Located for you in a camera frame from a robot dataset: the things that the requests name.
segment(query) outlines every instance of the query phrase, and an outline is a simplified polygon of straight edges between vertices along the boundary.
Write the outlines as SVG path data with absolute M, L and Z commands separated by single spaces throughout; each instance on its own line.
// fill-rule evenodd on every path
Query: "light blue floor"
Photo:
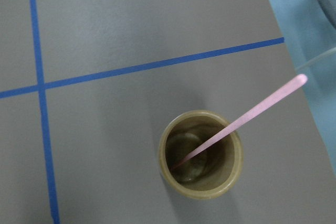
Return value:
M 295 68 L 336 47 L 336 29 L 317 0 L 270 0 L 270 3 Z M 304 92 L 336 174 L 336 54 L 300 72 L 309 78 Z

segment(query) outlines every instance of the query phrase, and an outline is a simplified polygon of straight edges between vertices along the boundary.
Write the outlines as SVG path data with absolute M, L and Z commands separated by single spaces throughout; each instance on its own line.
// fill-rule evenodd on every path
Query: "straw tip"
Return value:
M 302 83 L 302 85 L 305 84 L 308 81 L 308 77 L 305 74 L 303 74 L 303 73 L 299 74 L 297 76 L 297 78 L 300 80 L 300 82 Z

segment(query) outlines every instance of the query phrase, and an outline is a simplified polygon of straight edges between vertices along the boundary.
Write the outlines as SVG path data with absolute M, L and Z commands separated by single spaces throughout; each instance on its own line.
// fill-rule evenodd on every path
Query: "blue line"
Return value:
M 38 91 L 37 85 L 2 91 L 0 92 L 0 99 L 7 98 L 7 97 L 14 97 L 16 95 L 21 95 L 21 94 L 28 94 L 28 93 L 32 93 L 36 91 Z
M 51 216 L 54 220 L 54 224 L 60 224 L 58 203 L 57 203 L 57 193 L 56 193 L 56 183 L 55 183 L 55 176 L 54 176 L 54 166 L 53 166 L 53 159 L 52 159 L 53 155 L 51 152 L 51 143 L 50 143 L 48 108 L 47 108 L 46 90 L 44 86 L 42 53 L 41 53 L 40 36 L 39 36 L 39 29 L 38 29 L 37 6 L 36 6 L 36 0 L 29 0 L 29 1 L 30 1 L 30 14 L 32 18 L 31 26 L 33 30 L 36 78 L 37 78 L 38 98 L 39 98 L 40 112 L 41 112 L 41 128 L 42 128 L 42 135 L 43 135 L 43 147 L 44 147 L 44 157 L 45 157 L 45 165 L 46 165 L 46 173 L 47 173 L 50 211 L 51 211 Z
M 241 51 L 256 49 L 260 47 L 267 47 L 267 46 L 272 46 L 272 45 L 281 44 L 281 43 L 284 43 L 284 38 L 282 37 L 277 38 L 277 39 L 265 40 L 261 42 L 255 42 L 251 44 L 236 46 L 236 47 L 229 47 L 229 48 L 224 48 L 224 49 L 219 49 L 219 50 L 214 50 L 214 51 L 201 52 L 199 54 L 194 54 L 194 55 L 187 55 L 187 56 L 177 57 L 177 58 L 168 59 L 168 60 L 160 60 L 160 61 L 155 61 L 151 63 L 136 65 L 132 67 L 119 68 L 119 69 L 114 69 L 114 70 L 100 72 L 100 73 L 87 74 L 85 76 L 79 76 L 79 77 L 74 77 L 74 78 L 69 78 L 69 79 L 64 79 L 64 80 L 59 80 L 59 81 L 48 82 L 45 84 L 45 87 L 46 89 L 53 89 L 53 88 L 72 85 L 76 83 L 92 81 L 92 80 L 97 80 L 97 79 L 102 79 L 102 78 L 107 78 L 107 77 L 112 77 L 112 76 L 120 76 L 122 74 L 134 73 L 134 72 L 149 70 L 153 68 L 162 68 L 162 67 L 166 67 L 170 65 L 185 63 L 188 61 L 201 60 L 201 59 L 216 57 L 220 55 L 227 55 L 227 54 L 232 54 L 235 52 L 241 52 Z

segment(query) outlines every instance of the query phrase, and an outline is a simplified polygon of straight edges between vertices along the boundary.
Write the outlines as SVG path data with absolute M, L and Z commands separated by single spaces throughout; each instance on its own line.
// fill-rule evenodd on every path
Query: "pink straw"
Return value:
M 192 157 L 196 156 L 197 154 L 201 153 L 205 149 L 209 148 L 214 143 L 217 143 L 222 138 L 226 137 L 231 132 L 235 131 L 248 121 L 252 120 L 259 114 L 263 113 L 265 110 L 288 96 L 289 94 L 293 93 L 297 89 L 301 88 L 306 82 L 308 78 L 305 74 L 299 74 L 295 76 L 293 79 L 291 79 L 289 82 L 287 82 L 285 85 L 283 85 L 281 88 L 279 88 L 277 91 L 275 91 L 273 94 L 271 94 L 269 97 L 265 98 L 263 101 L 261 101 L 259 104 L 254 106 L 252 109 L 247 111 L 244 115 L 236 119 L 233 123 L 219 131 L 216 135 L 212 136 L 210 139 L 205 141 L 203 144 L 201 144 L 199 147 L 197 147 L 195 150 L 190 152 L 188 155 L 186 155 L 180 162 L 176 163 L 172 166 L 171 170 L 176 169 L 180 165 L 187 162 Z

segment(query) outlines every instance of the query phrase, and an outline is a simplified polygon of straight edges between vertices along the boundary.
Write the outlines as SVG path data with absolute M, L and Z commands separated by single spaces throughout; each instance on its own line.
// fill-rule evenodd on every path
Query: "cup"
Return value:
M 161 173 L 180 194 L 212 199 L 237 182 L 243 167 L 243 147 L 237 132 L 170 171 L 170 167 L 228 124 L 214 112 L 195 110 L 183 113 L 166 127 L 159 145 Z

